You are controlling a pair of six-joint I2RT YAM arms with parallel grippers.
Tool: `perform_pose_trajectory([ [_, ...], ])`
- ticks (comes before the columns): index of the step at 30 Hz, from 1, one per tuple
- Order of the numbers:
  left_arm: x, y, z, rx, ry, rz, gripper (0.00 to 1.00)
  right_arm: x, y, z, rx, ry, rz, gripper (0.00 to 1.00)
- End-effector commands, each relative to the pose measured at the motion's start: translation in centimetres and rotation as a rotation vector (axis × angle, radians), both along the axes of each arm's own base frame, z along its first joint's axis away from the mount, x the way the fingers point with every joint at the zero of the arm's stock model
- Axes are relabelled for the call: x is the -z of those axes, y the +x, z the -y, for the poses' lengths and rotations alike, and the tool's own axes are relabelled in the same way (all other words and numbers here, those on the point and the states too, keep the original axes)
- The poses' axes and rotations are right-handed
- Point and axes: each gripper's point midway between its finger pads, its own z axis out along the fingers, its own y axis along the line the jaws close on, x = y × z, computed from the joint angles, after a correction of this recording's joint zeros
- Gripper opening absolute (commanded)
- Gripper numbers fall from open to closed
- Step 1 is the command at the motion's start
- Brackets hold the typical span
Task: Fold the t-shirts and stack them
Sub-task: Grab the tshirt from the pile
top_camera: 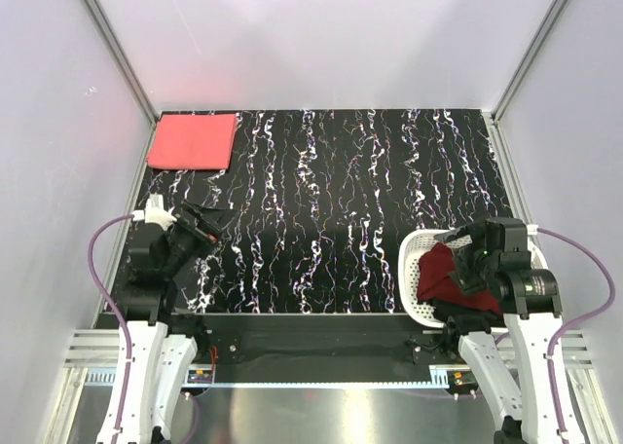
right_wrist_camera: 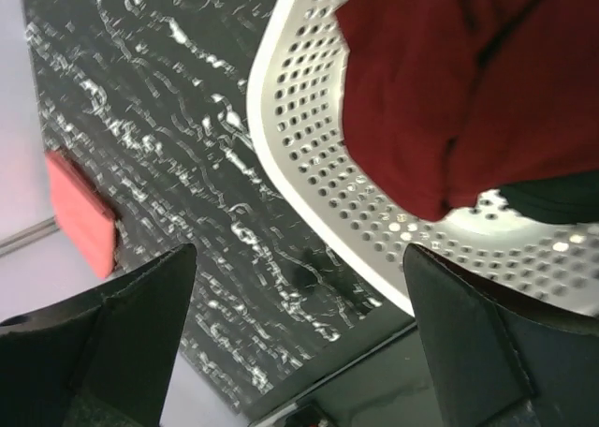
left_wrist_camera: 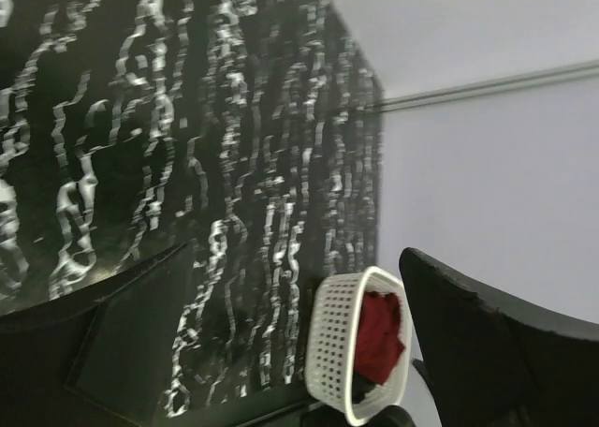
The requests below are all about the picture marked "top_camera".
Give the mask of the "dark red t shirt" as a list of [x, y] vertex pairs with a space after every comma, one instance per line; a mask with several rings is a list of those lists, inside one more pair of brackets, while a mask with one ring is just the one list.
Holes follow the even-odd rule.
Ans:
[[498, 301], [486, 291], [473, 296], [463, 295], [458, 285], [451, 279], [450, 272], [455, 270], [452, 250], [437, 242], [419, 260], [419, 281], [417, 298], [432, 305], [443, 302], [457, 308], [466, 308], [477, 312], [500, 316]]

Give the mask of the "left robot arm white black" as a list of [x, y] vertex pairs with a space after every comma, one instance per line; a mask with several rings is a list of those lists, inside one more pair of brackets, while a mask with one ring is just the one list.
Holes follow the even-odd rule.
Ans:
[[118, 321], [115, 379], [99, 443], [168, 443], [174, 411], [192, 362], [214, 357], [202, 318], [174, 311], [174, 281], [187, 263], [207, 255], [238, 218], [234, 209], [185, 201], [165, 209], [162, 196], [122, 216], [137, 223], [128, 248], [129, 274], [116, 296], [92, 279]]

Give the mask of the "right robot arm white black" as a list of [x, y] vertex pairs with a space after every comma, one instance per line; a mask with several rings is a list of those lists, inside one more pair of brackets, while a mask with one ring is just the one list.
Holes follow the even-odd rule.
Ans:
[[452, 251], [449, 273], [465, 296], [490, 293], [499, 304], [515, 354], [515, 374], [500, 356], [491, 327], [473, 315], [450, 318], [443, 354], [466, 362], [497, 428], [496, 443], [580, 443], [561, 338], [562, 302], [553, 273], [532, 264], [535, 227], [489, 218], [436, 235]]

